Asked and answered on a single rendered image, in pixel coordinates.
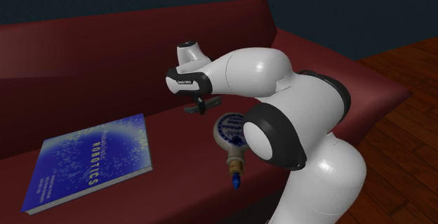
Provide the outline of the round white blue-printed flask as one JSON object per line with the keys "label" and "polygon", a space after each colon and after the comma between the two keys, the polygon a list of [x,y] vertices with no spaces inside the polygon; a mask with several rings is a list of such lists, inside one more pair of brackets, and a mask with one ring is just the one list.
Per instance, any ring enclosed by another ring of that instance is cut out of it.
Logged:
{"label": "round white blue-printed flask", "polygon": [[227,152],[226,164],[232,177],[235,190],[241,185],[241,175],[244,172],[244,153],[248,144],[243,131],[244,115],[238,112],[227,112],[213,126],[213,137],[216,143]]}

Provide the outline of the blue hardcover book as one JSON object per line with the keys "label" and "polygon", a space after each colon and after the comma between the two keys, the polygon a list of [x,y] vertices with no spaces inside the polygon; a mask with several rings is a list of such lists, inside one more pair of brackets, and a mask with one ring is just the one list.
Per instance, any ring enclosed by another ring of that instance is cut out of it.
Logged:
{"label": "blue hardcover book", "polygon": [[33,215],[151,170],[142,114],[49,138],[21,211]]}

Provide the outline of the dark red sofa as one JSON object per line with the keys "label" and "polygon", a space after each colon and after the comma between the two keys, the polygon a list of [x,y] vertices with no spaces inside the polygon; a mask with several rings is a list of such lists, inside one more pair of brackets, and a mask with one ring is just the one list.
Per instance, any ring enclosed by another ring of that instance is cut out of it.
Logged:
{"label": "dark red sofa", "polygon": [[[0,25],[0,224],[265,224],[288,178],[246,155],[235,190],[213,139],[225,112],[255,100],[226,95],[205,115],[166,86],[176,47],[195,40],[210,58],[277,48],[296,71],[342,82],[352,104],[334,128],[356,145],[410,92],[359,63],[275,26],[267,0],[238,0]],[[145,115],[153,169],[33,216],[21,211],[43,141]]]}

